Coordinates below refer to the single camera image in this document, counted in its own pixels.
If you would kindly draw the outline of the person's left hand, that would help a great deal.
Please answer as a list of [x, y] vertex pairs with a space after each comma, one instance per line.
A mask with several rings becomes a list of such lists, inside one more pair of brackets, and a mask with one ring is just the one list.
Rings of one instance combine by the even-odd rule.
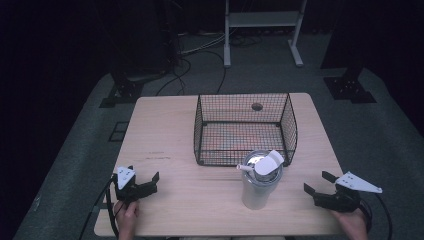
[[139, 203], [137, 201], [125, 204], [118, 201], [114, 206], [115, 219], [120, 235], [133, 235], [139, 216]]

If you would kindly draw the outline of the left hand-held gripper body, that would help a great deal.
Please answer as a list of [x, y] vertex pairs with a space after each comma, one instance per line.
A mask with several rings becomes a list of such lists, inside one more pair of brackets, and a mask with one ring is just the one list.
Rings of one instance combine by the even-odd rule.
[[136, 171], [128, 167], [118, 167], [115, 181], [115, 193], [119, 201], [125, 204], [148, 197], [157, 192], [157, 183], [149, 182], [137, 184]]

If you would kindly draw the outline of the black flat stand base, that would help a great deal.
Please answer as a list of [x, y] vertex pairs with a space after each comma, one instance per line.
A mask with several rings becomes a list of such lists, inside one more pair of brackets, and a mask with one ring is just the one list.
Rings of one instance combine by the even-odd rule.
[[354, 104], [375, 103], [373, 95], [359, 81], [362, 67], [348, 67], [341, 76], [325, 77], [324, 82], [335, 100]]
[[124, 72], [114, 71], [111, 73], [113, 86], [109, 95], [100, 103], [100, 108], [113, 108], [117, 104], [135, 103], [141, 96], [144, 84], [139, 81], [131, 81]]

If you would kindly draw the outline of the black wire basket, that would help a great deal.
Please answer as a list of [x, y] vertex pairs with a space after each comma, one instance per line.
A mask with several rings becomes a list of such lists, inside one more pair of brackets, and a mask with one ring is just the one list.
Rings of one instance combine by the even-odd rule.
[[[263, 105], [261, 111], [251, 108]], [[292, 163], [298, 127], [288, 93], [200, 95], [193, 148], [201, 166], [235, 166], [255, 150], [278, 151]]]

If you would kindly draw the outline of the white metal stand frame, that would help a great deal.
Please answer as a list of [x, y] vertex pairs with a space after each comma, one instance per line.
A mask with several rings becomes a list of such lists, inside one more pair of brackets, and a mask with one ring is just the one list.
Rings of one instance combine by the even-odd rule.
[[297, 48], [297, 41], [308, 0], [302, 0], [297, 11], [282, 12], [231, 12], [230, 0], [225, 0], [223, 65], [231, 66], [230, 30], [236, 28], [293, 27], [294, 34], [287, 41], [294, 63], [304, 65]]

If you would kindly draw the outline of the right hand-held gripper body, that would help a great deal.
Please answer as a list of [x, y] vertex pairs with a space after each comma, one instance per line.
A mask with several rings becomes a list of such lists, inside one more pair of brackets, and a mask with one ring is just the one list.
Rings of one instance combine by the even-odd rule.
[[334, 194], [318, 193], [315, 191], [312, 196], [314, 205], [337, 212], [353, 212], [360, 207], [360, 192], [370, 192], [381, 194], [383, 189], [347, 172], [337, 177]]

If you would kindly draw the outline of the person's right hand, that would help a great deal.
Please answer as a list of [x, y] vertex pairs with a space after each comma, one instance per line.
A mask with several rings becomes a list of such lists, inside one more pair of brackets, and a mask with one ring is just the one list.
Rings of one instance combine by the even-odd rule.
[[330, 213], [338, 221], [349, 240], [368, 240], [366, 218], [361, 210], [356, 209], [346, 213], [331, 210]]

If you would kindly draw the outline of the silver tumbler with white lid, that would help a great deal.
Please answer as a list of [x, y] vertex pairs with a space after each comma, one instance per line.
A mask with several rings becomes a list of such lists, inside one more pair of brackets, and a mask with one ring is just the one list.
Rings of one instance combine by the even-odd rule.
[[242, 202], [251, 210], [266, 206], [283, 176], [284, 157], [276, 150], [249, 153], [237, 169], [242, 172]]

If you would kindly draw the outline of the dark equipment cabinet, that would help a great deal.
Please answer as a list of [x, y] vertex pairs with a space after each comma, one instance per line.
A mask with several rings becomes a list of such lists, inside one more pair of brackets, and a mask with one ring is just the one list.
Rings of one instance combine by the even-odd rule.
[[171, 0], [117, 0], [118, 43], [139, 71], [165, 73], [177, 62], [176, 20]]

